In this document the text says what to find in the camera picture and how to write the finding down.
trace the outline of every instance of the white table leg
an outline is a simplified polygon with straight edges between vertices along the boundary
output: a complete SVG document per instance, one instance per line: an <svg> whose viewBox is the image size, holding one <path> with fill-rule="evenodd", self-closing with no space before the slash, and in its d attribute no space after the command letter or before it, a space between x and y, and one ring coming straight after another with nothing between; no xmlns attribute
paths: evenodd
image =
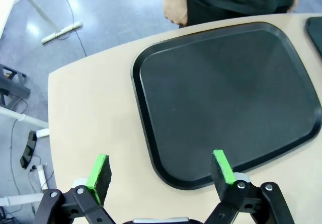
<svg viewBox="0 0 322 224"><path fill-rule="evenodd" d="M22 205L41 201L43 193L16 195L0 198L0 206Z"/></svg>
<svg viewBox="0 0 322 224"><path fill-rule="evenodd" d="M49 128L44 128L36 131L37 138L49 136Z"/></svg>
<svg viewBox="0 0 322 224"><path fill-rule="evenodd" d="M74 24L71 24L71 25L68 25L67 27L63 28L63 29L60 29L46 14L45 12L41 9L41 7L39 7L36 2L34 0L27 0L35 9L36 11L39 13L39 15L51 26L54 28L55 30L55 33L43 38L41 40L41 42L43 44L47 43L48 41L64 34L64 33L67 33L73 29L76 29L80 26L82 26L82 23L81 22L76 22Z"/></svg>
<svg viewBox="0 0 322 224"><path fill-rule="evenodd" d="M18 119L18 121L28 122L28 123L33 124L38 127L42 127L42 128L49 127L48 122L44 122L44 121L41 121L37 118L33 118L33 117L27 116L25 114L20 114L18 112L11 111L11 110L4 108L4 107L0 107L0 114L7 116L7 117Z"/></svg>
<svg viewBox="0 0 322 224"><path fill-rule="evenodd" d="M47 185L47 180L46 180L46 176L45 176L45 172L44 172L44 167L42 165L37 165L37 170L38 170L41 191L47 190L48 185Z"/></svg>

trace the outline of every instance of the green foam pad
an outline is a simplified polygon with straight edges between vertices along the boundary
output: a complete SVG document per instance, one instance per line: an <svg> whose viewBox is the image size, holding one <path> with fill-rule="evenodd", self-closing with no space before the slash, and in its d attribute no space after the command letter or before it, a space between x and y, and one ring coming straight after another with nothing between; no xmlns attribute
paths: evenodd
<svg viewBox="0 0 322 224"><path fill-rule="evenodd" d="M107 189L110 185L112 172L107 155L98 155L86 186L99 205L104 204Z"/></svg>
<svg viewBox="0 0 322 224"><path fill-rule="evenodd" d="M232 185L236 181L236 178L233 174L233 171L230 167L230 164L228 163L225 154L223 153L223 150L214 150L213 155L219 163L225 182L229 185Z"/></svg>
<svg viewBox="0 0 322 224"><path fill-rule="evenodd" d="M216 186L216 190L221 200L226 190L232 185L236 178L223 150L214 150L211 155L211 178Z"/></svg>

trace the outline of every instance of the hand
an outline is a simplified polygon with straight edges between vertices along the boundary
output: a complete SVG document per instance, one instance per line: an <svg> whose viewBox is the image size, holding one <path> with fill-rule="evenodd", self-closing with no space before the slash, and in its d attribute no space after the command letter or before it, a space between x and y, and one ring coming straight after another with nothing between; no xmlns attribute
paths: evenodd
<svg viewBox="0 0 322 224"><path fill-rule="evenodd" d="M185 26L188 21L187 0L164 0L165 18L172 23Z"/></svg>

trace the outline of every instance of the metal screw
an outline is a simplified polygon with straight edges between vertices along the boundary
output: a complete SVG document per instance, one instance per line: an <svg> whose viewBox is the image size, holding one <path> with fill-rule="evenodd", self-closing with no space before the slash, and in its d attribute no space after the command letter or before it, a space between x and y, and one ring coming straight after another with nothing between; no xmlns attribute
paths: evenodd
<svg viewBox="0 0 322 224"><path fill-rule="evenodd" d="M268 191L273 190L273 186L271 184L268 184L265 186L265 189L267 189Z"/></svg>
<svg viewBox="0 0 322 224"><path fill-rule="evenodd" d="M239 182L237 184L237 186L238 186L239 189L244 189L245 188L245 183L244 182Z"/></svg>
<svg viewBox="0 0 322 224"><path fill-rule="evenodd" d="M84 189L83 188L80 188L80 189L77 190L77 193L78 194L82 194L83 192L84 192Z"/></svg>

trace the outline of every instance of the black plastic tray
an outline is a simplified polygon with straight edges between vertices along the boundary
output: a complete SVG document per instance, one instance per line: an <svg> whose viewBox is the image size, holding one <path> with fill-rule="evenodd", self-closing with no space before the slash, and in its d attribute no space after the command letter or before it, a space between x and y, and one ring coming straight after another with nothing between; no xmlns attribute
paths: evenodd
<svg viewBox="0 0 322 224"><path fill-rule="evenodd" d="M178 189L209 185L223 149L243 172L312 139L321 106L287 36L257 22L155 44L132 69L156 173Z"/></svg>
<svg viewBox="0 0 322 224"><path fill-rule="evenodd" d="M306 30L322 57L322 17L312 17L306 20Z"/></svg>

